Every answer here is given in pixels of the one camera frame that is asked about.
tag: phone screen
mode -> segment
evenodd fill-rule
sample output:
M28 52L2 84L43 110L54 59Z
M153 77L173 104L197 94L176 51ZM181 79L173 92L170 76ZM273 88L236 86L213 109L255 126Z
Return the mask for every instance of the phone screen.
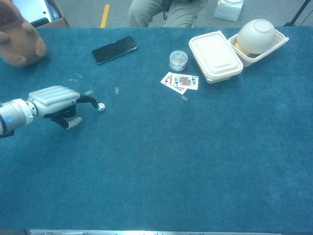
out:
M138 48L131 36L115 41L104 47L93 50L91 53L97 64L103 64L118 56L124 55Z

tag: table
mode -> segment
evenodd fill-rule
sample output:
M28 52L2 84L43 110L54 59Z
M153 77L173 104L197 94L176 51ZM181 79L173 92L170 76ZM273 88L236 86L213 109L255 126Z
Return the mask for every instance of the table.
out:
M188 41L239 29L39 28L47 56L0 61L1 102L62 85L106 110L78 104L73 129L36 118L0 140L0 228L313 232L313 28L277 29L285 45L208 84ZM139 50L96 65L93 49L128 35ZM187 102L160 84L174 50L200 77Z

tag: robotic arm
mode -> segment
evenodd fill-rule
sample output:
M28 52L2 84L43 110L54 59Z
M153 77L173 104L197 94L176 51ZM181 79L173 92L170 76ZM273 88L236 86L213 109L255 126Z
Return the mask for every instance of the robotic arm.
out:
M0 138L13 136L14 130L31 124L34 117L49 118L60 126L70 129L82 121L76 117L77 103L91 103L99 111L105 109L103 103L91 96L80 95L78 92L63 86L52 86L31 92L27 101L14 99L0 103Z

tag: person's leg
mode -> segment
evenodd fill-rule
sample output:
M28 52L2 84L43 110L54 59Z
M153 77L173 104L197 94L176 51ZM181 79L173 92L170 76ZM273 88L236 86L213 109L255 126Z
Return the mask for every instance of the person's leg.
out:
M168 11L165 27L190 27L208 0L174 1Z
M152 17L163 11L163 0L133 0L128 9L129 27L148 27Z

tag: yellow floor line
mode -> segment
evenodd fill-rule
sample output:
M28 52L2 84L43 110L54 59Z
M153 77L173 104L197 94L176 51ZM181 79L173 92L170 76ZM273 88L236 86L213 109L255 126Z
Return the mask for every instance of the yellow floor line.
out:
M103 11L103 16L102 16L102 21L100 24L100 28L105 28L106 23L107 23L107 17L108 17L108 13L109 13L109 4L106 4L104 7L104 11Z

